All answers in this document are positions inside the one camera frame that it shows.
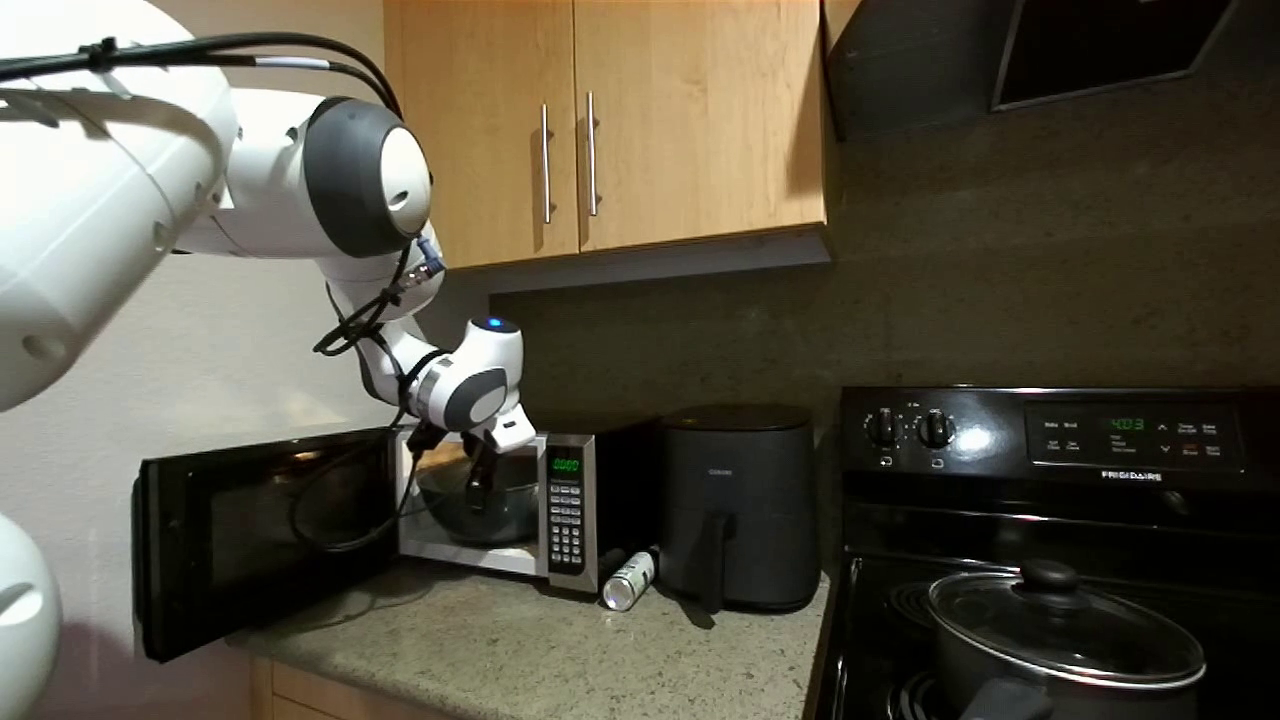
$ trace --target bottle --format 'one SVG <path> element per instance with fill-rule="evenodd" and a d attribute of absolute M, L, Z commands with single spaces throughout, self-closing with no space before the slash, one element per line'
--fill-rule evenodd
<path fill-rule="evenodd" d="M 615 569 L 609 576 L 609 583 L 602 587 L 603 608 L 614 608 L 614 611 L 634 608 L 648 593 L 654 576 L 658 576 L 658 556 L 654 554 L 630 556 L 630 565 Z"/>

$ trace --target black stove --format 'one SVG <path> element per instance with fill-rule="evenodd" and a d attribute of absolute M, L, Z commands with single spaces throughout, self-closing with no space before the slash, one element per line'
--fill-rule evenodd
<path fill-rule="evenodd" d="M 844 390 L 842 465 L 820 715 L 1280 715 L 1280 393 Z M 1027 559 L 1202 642 L 1207 674 L 1178 714 L 1130 691 L 984 714 L 943 691 L 927 583 Z"/>

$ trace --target granite countertop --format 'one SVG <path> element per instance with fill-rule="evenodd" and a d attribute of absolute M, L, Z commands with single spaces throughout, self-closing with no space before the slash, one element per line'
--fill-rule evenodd
<path fill-rule="evenodd" d="M 450 715 L 808 715 L 828 576 L 790 615 L 693 622 L 646 593 L 634 611 L 528 582 L 405 565 L 231 645 Z"/>

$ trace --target wooden cabinet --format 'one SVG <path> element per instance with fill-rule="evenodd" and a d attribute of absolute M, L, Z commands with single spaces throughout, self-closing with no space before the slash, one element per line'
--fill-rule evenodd
<path fill-rule="evenodd" d="M 256 661 L 256 720 L 450 720 L 317 674 Z"/>
<path fill-rule="evenodd" d="M 820 242 L 820 0 L 388 0 L 386 24 L 452 268 Z"/>

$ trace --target pot lid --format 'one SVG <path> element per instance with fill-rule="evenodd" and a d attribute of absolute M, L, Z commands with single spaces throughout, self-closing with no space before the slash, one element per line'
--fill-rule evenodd
<path fill-rule="evenodd" d="M 1132 600 L 1076 583 L 1063 565 L 962 572 L 927 587 L 927 611 L 965 645 L 1098 687 L 1189 687 L 1203 649 Z"/>

